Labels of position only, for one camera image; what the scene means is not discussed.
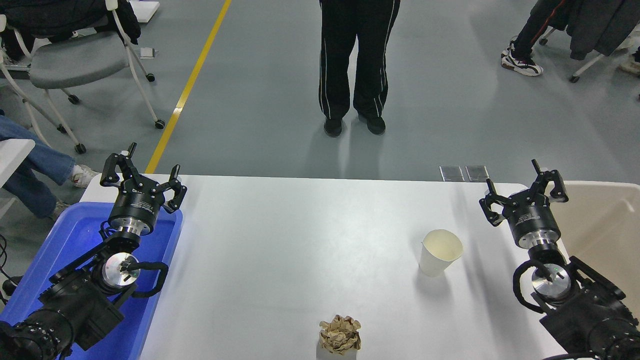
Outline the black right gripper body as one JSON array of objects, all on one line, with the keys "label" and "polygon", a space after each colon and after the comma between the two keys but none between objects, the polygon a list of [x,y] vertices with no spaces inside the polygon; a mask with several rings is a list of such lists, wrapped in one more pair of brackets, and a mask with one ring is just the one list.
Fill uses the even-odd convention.
[{"label": "black right gripper body", "polygon": [[556,243],[562,232],[551,212],[549,197],[544,194],[516,198],[505,205],[505,219],[516,243]]}]

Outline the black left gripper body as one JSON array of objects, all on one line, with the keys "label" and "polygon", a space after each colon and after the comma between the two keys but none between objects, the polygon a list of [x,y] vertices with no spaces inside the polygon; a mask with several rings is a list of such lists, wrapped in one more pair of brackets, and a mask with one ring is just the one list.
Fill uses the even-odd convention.
[{"label": "black left gripper body", "polygon": [[133,218],[142,221],[146,229],[155,228],[160,207],[165,202],[163,193],[153,192],[159,186],[157,181],[146,177],[138,181],[132,177],[124,180],[109,215],[110,227],[121,227],[125,219]]}]

